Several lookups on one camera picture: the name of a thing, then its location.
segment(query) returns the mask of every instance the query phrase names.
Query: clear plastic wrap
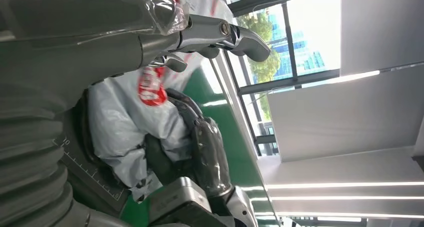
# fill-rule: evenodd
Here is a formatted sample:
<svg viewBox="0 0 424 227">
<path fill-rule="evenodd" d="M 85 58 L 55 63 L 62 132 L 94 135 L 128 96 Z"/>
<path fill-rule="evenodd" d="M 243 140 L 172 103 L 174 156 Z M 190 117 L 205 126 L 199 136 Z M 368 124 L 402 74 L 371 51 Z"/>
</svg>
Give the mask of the clear plastic wrap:
<svg viewBox="0 0 424 227">
<path fill-rule="evenodd" d="M 89 40 L 126 32 L 169 35 L 188 24 L 188 12 L 174 0 L 0 2 L 0 42 L 63 37 Z"/>
</svg>

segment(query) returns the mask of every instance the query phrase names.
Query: green floor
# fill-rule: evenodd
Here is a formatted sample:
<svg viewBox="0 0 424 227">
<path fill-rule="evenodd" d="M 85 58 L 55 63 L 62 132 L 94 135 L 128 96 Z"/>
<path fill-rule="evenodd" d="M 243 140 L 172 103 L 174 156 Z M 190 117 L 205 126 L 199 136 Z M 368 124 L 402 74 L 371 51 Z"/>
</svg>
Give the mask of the green floor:
<svg viewBox="0 0 424 227">
<path fill-rule="evenodd" d="M 255 163 L 249 155 L 242 134 L 233 117 L 231 107 L 228 104 L 203 106 L 208 102 L 225 100 L 225 97 L 223 94 L 215 94 L 212 91 L 201 69 L 193 73 L 184 93 L 200 106 L 205 116 L 211 117 L 218 124 L 224 142 L 232 183 L 241 187 L 263 186 L 260 174 L 255 168 Z M 251 198 L 266 197 L 264 190 L 249 191 L 248 194 Z M 254 201 L 253 208 L 255 212 L 273 212 L 268 201 Z M 147 212 L 146 203 L 137 204 L 130 197 L 121 218 L 134 227 L 145 227 L 148 225 Z"/>
</svg>

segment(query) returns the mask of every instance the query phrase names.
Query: fluorescent light strip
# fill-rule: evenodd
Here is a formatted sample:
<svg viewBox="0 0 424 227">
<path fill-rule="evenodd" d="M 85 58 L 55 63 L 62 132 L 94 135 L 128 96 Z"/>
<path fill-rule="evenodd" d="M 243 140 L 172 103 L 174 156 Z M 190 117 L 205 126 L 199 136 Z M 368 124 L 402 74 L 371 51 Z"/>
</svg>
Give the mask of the fluorescent light strip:
<svg viewBox="0 0 424 227">
<path fill-rule="evenodd" d="M 221 100 L 217 100 L 217 101 L 212 101 L 212 102 L 207 102 L 204 103 L 203 106 L 204 107 L 208 107 L 208 106 L 220 106 L 220 105 L 225 105 L 227 103 L 226 99 L 221 99 Z"/>
<path fill-rule="evenodd" d="M 336 188 L 336 187 L 376 187 L 376 186 L 424 186 L 424 182 L 357 182 L 357 183 L 293 183 L 268 184 L 272 189 L 307 189 L 307 188 Z"/>
<path fill-rule="evenodd" d="M 424 196 L 277 196 L 272 201 L 331 201 L 331 200 L 424 200 Z M 268 201 L 265 197 L 251 201 Z"/>
<path fill-rule="evenodd" d="M 257 216 L 270 216 L 272 212 L 255 212 Z M 424 219 L 424 215 L 385 214 L 385 213 L 330 213 L 330 212 L 276 212 L 278 216 L 330 216 L 330 217 L 362 217 L 362 218 L 410 218 Z"/>
<path fill-rule="evenodd" d="M 328 83 L 334 84 L 334 83 L 341 83 L 341 82 L 346 82 L 346 81 L 353 81 L 353 80 L 358 80 L 358 79 L 362 79 L 362 78 L 365 78 L 365 77 L 376 76 L 378 74 L 380 74 L 380 70 L 375 70 L 375 71 L 370 71 L 370 72 L 365 72 L 365 73 L 345 75 L 345 76 L 341 76 L 341 77 L 338 77 L 338 78 L 329 79 Z"/>
<path fill-rule="evenodd" d="M 244 191 L 263 191 L 265 190 L 262 186 L 252 186 L 252 187 L 240 187 Z"/>
<path fill-rule="evenodd" d="M 319 221 L 347 221 L 347 222 L 361 222 L 362 218 L 360 217 L 324 217 L 318 216 Z"/>
</svg>

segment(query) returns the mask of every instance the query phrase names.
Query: window frame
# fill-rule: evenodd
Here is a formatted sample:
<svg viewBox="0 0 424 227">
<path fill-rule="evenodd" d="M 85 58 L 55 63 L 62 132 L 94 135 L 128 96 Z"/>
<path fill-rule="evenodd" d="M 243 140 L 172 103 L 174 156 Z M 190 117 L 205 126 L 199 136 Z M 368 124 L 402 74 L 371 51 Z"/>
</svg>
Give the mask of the window frame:
<svg viewBox="0 0 424 227">
<path fill-rule="evenodd" d="M 250 131 L 250 135 L 252 136 L 256 154 L 258 156 L 262 156 L 262 153 L 260 151 L 259 145 L 260 144 L 269 144 L 273 145 L 272 143 L 277 143 L 276 136 L 274 134 L 267 134 L 266 128 L 261 128 L 261 132 L 263 132 L 265 135 L 258 135 L 256 136 L 254 132 L 254 128 L 252 126 L 251 117 L 248 114 L 248 111 L 246 109 L 246 104 L 243 100 L 243 95 L 250 95 L 250 98 L 252 100 L 255 100 L 255 94 L 263 93 L 263 92 L 270 92 L 274 89 L 278 88 L 286 88 L 286 87 L 294 87 L 294 89 L 301 89 L 303 84 L 309 84 L 313 82 L 319 82 L 319 81 L 325 81 L 333 78 L 340 77 L 340 70 L 334 69 L 334 70 L 325 70 L 321 72 L 316 73 L 310 73 L 305 75 L 298 76 L 297 66 L 296 66 L 296 59 L 295 59 L 295 48 L 293 43 L 293 35 L 292 30 L 290 27 L 290 20 L 289 20 L 289 12 L 287 8 L 287 1 L 289 0 L 239 0 L 237 2 L 231 3 L 228 5 L 229 9 L 233 12 L 234 17 L 239 17 L 242 15 L 246 15 L 249 13 L 252 13 L 254 11 L 259 11 L 271 6 L 275 6 L 280 4 L 283 11 L 283 17 L 284 17 L 284 23 L 285 23 L 285 31 L 287 36 L 287 45 L 288 45 L 288 54 L 290 58 L 290 65 L 291 65 L 291 72 L 292 77 L 284 78 L 284 79 L 278 79 L 273 80 L 269 82 L 264 83 L 257 83 L 252 84 L 251 80 L 249 79 L 249 75 L 247 74 L 246 69 L 246 63 L 243 59 L 243 57 L 239 56 L 239 61 L 241 64 L 241 68 L 243 71 L 243 77 L 246 81 L 246 86 L 240 87 L 237 82 L 237 78 L 235 75 L 235 72 L 233 70 L 233 65 L 230 61 L 230 56 L 228 54 L 227 50 L 224 50 L 224 61 L 226 62 L 231 78 L 233 79 L 237 96 L 239 98 L 239 101 L 241 103 L 242 112 L 245 115 L 245 118 L 247 120 L 248 129 Z M 255 115 L 258 122 L 262 122 L 262 118 L 259 112 L 259 107 L 256 101 L 252 102 L 253 108 L 255 111 Z"/>
</svg>

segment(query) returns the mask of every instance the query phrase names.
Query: white wall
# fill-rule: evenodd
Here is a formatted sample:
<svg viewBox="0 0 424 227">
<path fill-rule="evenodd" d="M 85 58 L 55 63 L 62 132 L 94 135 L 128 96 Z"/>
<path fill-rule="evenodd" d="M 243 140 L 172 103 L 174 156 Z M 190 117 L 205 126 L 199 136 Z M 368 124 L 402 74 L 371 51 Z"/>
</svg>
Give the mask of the white wall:
<svg viewBox="0 0 424 227">
<path fill-rule="evenodd" d="M 341 0 L 341 74 L 424 60 L 423 0 Z"/>
<path fill-rule="evenodd" d="M 282 161 L 415 144 L 424 67 L 268 95 Z"/>
<path fill-rule="evenodd" d="M 265 185 L 319 183 L 424 182 L 411 159 L 412 147 L 383 149 L 281 163 L 258 159 Z M 424 185 L 269 189 L 270 197 L 423 196 Z M 276 212 L 423 215 L 424 200 L 274 200 Z"/>
</svg>

